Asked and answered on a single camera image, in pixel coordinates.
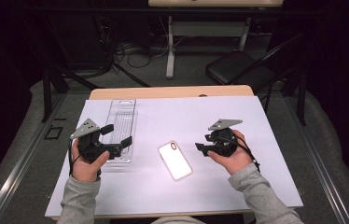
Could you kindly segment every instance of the black chair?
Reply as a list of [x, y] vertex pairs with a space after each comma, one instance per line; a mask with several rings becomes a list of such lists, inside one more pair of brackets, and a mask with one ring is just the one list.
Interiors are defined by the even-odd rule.
[[254, 93], [268, 87], [268, 94], [260, 99], [262, 101], [266, 98], [264, 106], [266, 112], [271, 97], [272, 85], [281, 78], [294, 74], [299, 67], [294, 66], [281, 74], [276, 74], [265, 65], [279, 53], [294, 47], [303, 38], [303, 33], [295, 35], [257, 60], [243, 51], [235, 50], [207, 64], [206, 75], [217, 85], [248, 85]]

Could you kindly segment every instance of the clear plastic container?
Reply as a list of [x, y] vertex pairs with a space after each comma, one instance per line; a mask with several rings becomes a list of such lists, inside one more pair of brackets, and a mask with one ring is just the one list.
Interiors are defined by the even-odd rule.
[[[113, 124], [114, 131], [102, 136], [104, 144], [118, 144], [122, 140], [132, 137], [136, 129], [136, 100], [113, 100], [105, 125]], [[131, 162], [133, 155], [133, 143], [122, 150], [121, 156], [107, 162]]]

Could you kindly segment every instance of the person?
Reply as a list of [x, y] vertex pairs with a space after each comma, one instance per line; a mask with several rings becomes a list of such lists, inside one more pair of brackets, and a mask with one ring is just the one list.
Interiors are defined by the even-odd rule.
[[[238, 143], [244, 146], [244, 135], [232, 130]], [[73, 158], [78, 158], [78, 141], [72, 147]], [[222, 165], [230, 174], [230, 184], [235, 190], [244, 194], [244, 199], [255, 216], [257, 223], [302, 223], [299, 215], [276, 196], [270, 183], [258, 171], [249, 154], [240, 147], [230, 157], [222, 157], [208, 151], [209, 157]], [[108, 159], [104, 152], [93, 163], [89, 164], [79, 157], [73, 164], [73, 174], [69, 176], [65, 187], [61, 206], [63, 210], [58, 223], [93, 223], [96, 208], [95, 197], [100, 188], [99, 169]], [[151, 219], [152, 224], [198, 223], [204, 222], [198, 217], [161, 217]]]

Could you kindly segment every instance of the phone case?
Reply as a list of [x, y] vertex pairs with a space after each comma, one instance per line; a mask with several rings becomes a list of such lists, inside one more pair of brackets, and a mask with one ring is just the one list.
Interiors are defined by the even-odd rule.
[[175, 141], [159, 147], [159, 152], [174, 180], [192, 174], [191, 167]]

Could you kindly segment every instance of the table leg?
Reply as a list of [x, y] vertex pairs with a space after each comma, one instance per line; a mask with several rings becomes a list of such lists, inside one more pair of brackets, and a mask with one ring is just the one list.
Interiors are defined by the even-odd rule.
[[166, 78], [173, 78], [174, 77], [174, 70], [175, 70], [175, 50], [174, 50], [174, 27], [173, 27], [173, 20], [172, 16], [169, 17], [168, 21], [168, 48], [169, 48], [169, 54], [168, 54], [168, 64], [166, 67]]

